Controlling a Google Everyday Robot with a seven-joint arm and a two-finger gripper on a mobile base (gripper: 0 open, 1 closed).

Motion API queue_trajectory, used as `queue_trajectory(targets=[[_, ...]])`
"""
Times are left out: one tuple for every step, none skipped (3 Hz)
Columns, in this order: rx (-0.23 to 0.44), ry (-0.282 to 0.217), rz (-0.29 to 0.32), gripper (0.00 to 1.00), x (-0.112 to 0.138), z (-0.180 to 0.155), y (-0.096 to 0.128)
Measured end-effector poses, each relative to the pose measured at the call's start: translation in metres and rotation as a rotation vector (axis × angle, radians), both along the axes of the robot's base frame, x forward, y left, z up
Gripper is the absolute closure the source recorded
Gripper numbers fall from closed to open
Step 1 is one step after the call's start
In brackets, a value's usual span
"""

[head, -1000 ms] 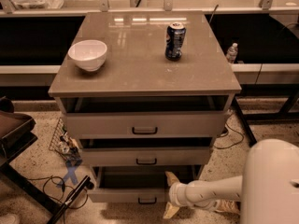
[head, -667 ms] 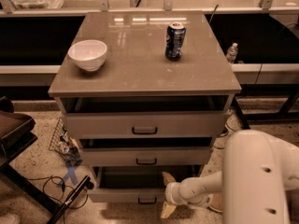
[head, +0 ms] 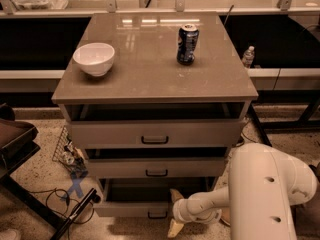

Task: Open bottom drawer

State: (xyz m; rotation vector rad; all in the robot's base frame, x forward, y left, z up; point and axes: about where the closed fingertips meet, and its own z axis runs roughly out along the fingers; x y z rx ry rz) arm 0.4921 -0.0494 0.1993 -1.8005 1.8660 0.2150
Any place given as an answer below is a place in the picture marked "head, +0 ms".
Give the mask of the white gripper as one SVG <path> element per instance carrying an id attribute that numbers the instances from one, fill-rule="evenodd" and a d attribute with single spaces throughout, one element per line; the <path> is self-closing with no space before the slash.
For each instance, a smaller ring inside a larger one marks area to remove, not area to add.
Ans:
<path id="1" fill-rule="evenodd" d="M 184 199 L 177 189 L 171 189 L 174 219 L 170 221 L 167 237 L 175 238 L 183 229 L 184 224 L 196 222 L 200 214 L 200 201 L 198 199 Z"/>

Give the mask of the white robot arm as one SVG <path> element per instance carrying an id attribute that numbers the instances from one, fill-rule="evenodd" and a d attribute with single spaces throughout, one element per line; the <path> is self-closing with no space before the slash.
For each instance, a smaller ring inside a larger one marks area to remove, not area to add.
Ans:
<path id="1" fill-rule="evenodd" d="M 249 143 L 237 148 L 229 163 L 226 187 L 185 199 L 173 189 L 173 218 L 168 236 L 190 222 L 219 221 L 230 212 L 231 240 L 297 240 L 291 207 L 310 201 L 317 178 L 300 159 L 273 147 Z"/>

